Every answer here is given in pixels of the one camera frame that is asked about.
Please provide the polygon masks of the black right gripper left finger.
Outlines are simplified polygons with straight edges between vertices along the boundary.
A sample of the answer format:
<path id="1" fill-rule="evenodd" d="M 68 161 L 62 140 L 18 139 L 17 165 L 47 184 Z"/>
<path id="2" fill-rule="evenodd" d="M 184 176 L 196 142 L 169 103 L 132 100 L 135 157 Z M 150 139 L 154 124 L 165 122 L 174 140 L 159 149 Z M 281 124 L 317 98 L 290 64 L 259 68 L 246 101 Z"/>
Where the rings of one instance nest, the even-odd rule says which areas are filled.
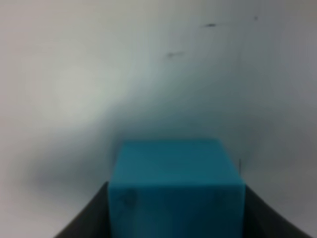
<path id="1" fill-rule="evenodd" d="M 108 182 L 56 238 L 110 238 Z"/>

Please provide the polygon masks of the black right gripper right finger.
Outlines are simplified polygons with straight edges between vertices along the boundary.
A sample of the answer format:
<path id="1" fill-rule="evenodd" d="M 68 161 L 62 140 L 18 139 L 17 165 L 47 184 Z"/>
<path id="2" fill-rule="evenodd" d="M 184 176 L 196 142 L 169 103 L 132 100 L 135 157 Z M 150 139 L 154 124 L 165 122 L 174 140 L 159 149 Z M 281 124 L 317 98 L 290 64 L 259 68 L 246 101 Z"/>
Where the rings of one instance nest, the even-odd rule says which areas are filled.
<path id="1" fill-rule="evenodd" d="M 309 238 L 246 186 L 243 219 L 244 238 Z"/>

